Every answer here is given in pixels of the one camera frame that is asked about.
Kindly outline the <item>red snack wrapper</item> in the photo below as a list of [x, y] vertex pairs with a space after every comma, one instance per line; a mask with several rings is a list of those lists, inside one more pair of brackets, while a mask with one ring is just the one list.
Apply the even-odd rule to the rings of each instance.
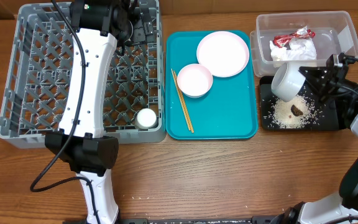
[[291, 34], [287, 35], [277, 35], [273, 39], [273, 44], [277, 47], [284, 47], [286, 46], [292, 39], [308, 39], [313, 38], [315, 36], [315, 32], [309, 29], [307, 26], [300, 28]]

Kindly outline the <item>pink bowl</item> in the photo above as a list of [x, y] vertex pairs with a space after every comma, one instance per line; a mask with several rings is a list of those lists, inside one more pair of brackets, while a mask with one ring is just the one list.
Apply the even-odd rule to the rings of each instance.
[[200, 98], [210, 91], [213, 85], [213, 76], [203, 65], [193, 63], [179, 71], [177, 84], [186, 96]]

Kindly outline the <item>large pink round plate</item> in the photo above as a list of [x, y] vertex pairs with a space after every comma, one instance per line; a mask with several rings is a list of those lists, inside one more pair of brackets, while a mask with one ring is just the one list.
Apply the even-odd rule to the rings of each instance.
[[250, 53], [248, 45], [241, 37], [233, 32], [217, 31], [200, 41], [196, 58], [213, 76], [228, 78], [245, 69]]

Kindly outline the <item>grey bowl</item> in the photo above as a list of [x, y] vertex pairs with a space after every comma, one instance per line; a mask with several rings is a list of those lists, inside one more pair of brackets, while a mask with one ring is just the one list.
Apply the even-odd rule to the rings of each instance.
[[276, 71], [272, 84], [272, 93], [284, 102], [292, 100], [304, 85], [305, 76], [299, 72], [301, 63], [285, 62]]

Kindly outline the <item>white plastic cup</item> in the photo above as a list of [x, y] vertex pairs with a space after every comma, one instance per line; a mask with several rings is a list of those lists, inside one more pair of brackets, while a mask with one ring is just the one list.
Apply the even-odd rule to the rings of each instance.
[[135, 117], [134, 125], [137, 129], [149, 129], [157, 124], [157, 115], [150, 108], [141, 109]]

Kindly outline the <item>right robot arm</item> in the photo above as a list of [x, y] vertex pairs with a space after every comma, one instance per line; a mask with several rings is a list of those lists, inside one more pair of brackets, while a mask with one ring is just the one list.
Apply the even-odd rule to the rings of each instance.
[[[273, 77], [271, 91], [289, 102], [308, 86], [319, 102], [337, 101], [343, 125], [358, 137], [358, 83], [346, 78], [353, 63], [358, 63], [358, 58], [344, 53], [332, 54], [323, 67], [285, 62]], [[315, 202], [300, 202], [277, 215], [272, 223], [358, 223], [358, 157], [337, 192]]]

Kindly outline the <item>white rice pile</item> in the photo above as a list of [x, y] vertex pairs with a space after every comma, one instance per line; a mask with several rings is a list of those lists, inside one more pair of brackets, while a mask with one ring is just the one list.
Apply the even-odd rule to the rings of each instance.
[[[292, 105], [302, 110], [303, 116], [294, 116]], [[309, 90], [300, 91], [289, 102], [284, 102], [271, 92], [264, 93], [261, 96], [260, 112], [262, 127], [268, 130], [312, 129], [322, 126], [327, 118], [324, 106], [318, 103], [316, 95]]]

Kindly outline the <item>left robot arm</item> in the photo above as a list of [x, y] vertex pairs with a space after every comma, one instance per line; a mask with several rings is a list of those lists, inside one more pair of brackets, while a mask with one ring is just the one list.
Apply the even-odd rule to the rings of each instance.
[[116, 223], [112, 168], [120, 144], [160, 142], [162, 39], [158, 1], [73, 1], [54, 8], [73, 37], [66, 105], [45, 135], [82, 186], [86, 223]]

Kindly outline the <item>brown food scrap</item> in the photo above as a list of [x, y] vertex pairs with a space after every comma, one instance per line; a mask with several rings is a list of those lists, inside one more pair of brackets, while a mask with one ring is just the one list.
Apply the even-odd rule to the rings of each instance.
[[295, 105], [291, 106], [291, 112], [294, 116], [303, 116], [302, 110], [298, 109]]

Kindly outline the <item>white paper napkin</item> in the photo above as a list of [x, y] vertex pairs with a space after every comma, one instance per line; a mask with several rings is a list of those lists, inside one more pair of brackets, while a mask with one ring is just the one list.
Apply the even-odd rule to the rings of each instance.
[[312, 38], [292, 39], [289, 41], [289, 48], [277, 47], [270, 41], [270, 50], [273, 61], [316, 60], [317, 58]]

